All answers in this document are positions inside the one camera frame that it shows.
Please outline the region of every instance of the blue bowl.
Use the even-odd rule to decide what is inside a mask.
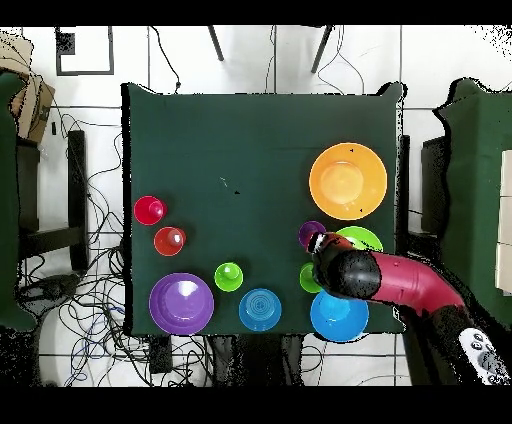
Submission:
[[[339,299],[322,290],[311,304],[311,323],[317,333],[333,342],[357,338],[368,324],[368,304],[359,299]]]
[[[238,315],[249,330],[266,331],[281,318],[281,302],[270,290],[254,289],[242,297]]]

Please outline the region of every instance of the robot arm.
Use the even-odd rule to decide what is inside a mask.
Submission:
[[[313,277],[330,295],[407,306],[424,320],[427,337],[461,383],[510,384],[487,335],[477,328],[457,291],[422,262],[354,250],[334,233],[315,233],[308,244]]]

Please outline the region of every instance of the plastic cup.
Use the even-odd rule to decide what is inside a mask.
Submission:
[[[162,256],[174,256],[182,249],[185,239],[181,228],[163,227],[156,232],[153,244]]]
[[[214,280],[219,289],[225,292],[231,292],[242,285],[244,274],[237,264],[234,262],[226,262],[215,270]]]
[[[281,318],[281,302],[270,290],[254,289],[242,297],[238,315],[249,330],[267,331]]]
[[[315,331],[333,342],[354,340],[368,324],[368,304],[359,299],[339,299],[322,290],[311,304]]]
[[[169,334],[201,331],[213,315],[213,294],[199,277],[169,274],[159,280],[149,296],[149,312],[158,327]]]
[[[299,229],[299,243],[306,249],[311,236],[316,233],[325,233],[325,227],[317,221],[307,221]]]
[[[340,236],[343,236],[348,241],[350,241],[354,246],[354,249],[369,249],[375,250],[377,252],[382,252],[384,250],[379,238],[366,228],[357,226],[345,227],[339,231],[336,231],[336,234],[339,234]]]
[[[154,225],[167,213],[167,205],[154,196],[143,196],[135,202],[133,215],[143,225]]]
[[[301,287],[308,293],[319,293],[322,290],[313,279],[313,262],[308,262],[300,268],[299,282]]]

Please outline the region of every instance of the green cup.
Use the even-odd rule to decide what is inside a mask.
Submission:
[[[300,268],[299,281],[301,287],[308,293],[320,293],[320,287],[313,279],[313,262],[308,262]]]
[[[235,291],[242,285],[244,275],[242,269],[234,262],[226,262],[215,270],[215,284],[222,291]]]
[[[357,250],[368,249],[376,252],[382,252],[384,250],[379,238],[366,228],[356,226],[345,227],[336,231],[336,234],[345,237]]]

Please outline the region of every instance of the purple cup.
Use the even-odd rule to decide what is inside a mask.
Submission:
[[[212,291],[193,274],[166,275],[149,295],[153,321],[166,333],[179,336],[201,331],[213,315],[213,306]]]
[[[313,233],[325,233],[325,227],[317,221],[307,221],[299,230],[299,243],[306,249]]]

